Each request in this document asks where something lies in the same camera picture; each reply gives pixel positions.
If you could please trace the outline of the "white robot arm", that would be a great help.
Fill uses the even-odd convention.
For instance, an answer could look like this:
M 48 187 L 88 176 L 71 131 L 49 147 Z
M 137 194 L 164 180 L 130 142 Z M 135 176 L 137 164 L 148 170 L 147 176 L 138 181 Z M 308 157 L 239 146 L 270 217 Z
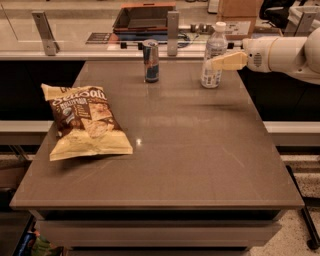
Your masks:
M 232 51 L 205 61 L 210 71 L 241 70 L 280 72 L 311 84 L 320 84 L 320 28 L 309 36 L 268 36 L 244 39 L 241 51 Z

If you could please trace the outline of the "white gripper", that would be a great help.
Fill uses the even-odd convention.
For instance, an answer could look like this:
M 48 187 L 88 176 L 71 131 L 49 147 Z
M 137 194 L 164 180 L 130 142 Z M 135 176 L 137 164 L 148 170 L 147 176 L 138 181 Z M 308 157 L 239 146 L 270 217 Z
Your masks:
M 226 53 L 209 59 L 205 67 L 210 70 L 241 70 L 247 65 L 251 71 L 271 72 L 270 54 L 277 37 L 244 39 L 244 52 Z

